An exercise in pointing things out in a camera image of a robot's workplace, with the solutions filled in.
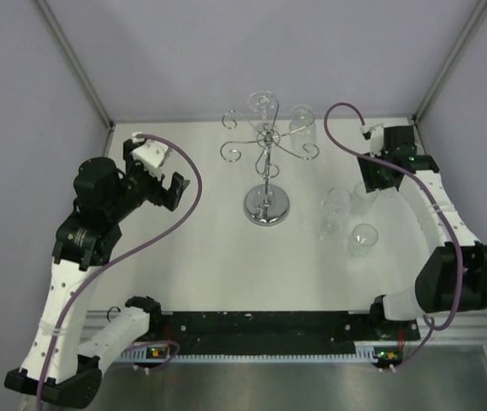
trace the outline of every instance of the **black wire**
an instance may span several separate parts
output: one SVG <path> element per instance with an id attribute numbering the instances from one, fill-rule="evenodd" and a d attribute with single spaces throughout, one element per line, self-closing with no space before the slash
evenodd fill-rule
<path id="1" fill-rule="evenodd" d="M 108 320 L 109 323 L 111 323 L 112 321 L 110 320 L 110 313 L 111 311 L 114 309 L 114 308 L 117 308 L 117 312 L 121 312 L 121 308 L 117 307 L 117 306 L 113 306 L 113 307 L 110 307 L 110 309 L 106 312 L 106 319 Z"/>

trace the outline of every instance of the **metal rod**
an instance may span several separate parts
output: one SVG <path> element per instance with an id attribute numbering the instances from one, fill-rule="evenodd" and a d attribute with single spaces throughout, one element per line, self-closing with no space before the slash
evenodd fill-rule
<path id="1" fill-rule="evenodd" d="M 64 57 L 64 61 L 80 85 L 81 91 L 86 95 L 89 103 L 97 112 L 97 115 L 100 117 L 100 120 L 104 126 L 110 130 L 113 122 L 100 101 L 95 87 L 92 85 L 85 70 L 81 66 L 80 59 L 76 56 L 74 48 L 68 42 L 68 39 L 66 38 L 66 35 L 56 19 L 49 3 L 47 0 L 32 0 L 32 3 L 34 4 L 39 15 L 42 17 L 42 20 L 47 26 L 56 45 L 59 47 L 62 56 Z"/>
<path id="2" fill-rule="evenodd" d="M 478 30 L 486 15 L 487 0 L 478 0 L 472 14 L 470 15 L 466 25 L 464 26 L 464 29 L 458 36 L 442 67 L 437 72 L 433 83 L 431 83 L 428 92 L 425 94 L 422 103 L 420 103 L 420 106 L 418 107 L 416 114 L 414 115 L 414 119 L 417 123 L 422 122 L 425 115 L 428 113 L 431 105 L 433 104 L 433 101 L 442 90 L 442 87 L 449 78 L 457 62 L 460 60 L 462 52 L 470 44 L 473 34 Z"/>

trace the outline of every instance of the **floor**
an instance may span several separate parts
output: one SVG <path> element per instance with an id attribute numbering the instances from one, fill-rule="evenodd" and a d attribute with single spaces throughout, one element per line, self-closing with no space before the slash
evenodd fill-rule
<path id="1" fill-rule="evenodd" d="M 371 365 L 176 365 L 104 378 L 88 411 L 487 411 L 481 348 L 428 348 L 408 368 Z"/>

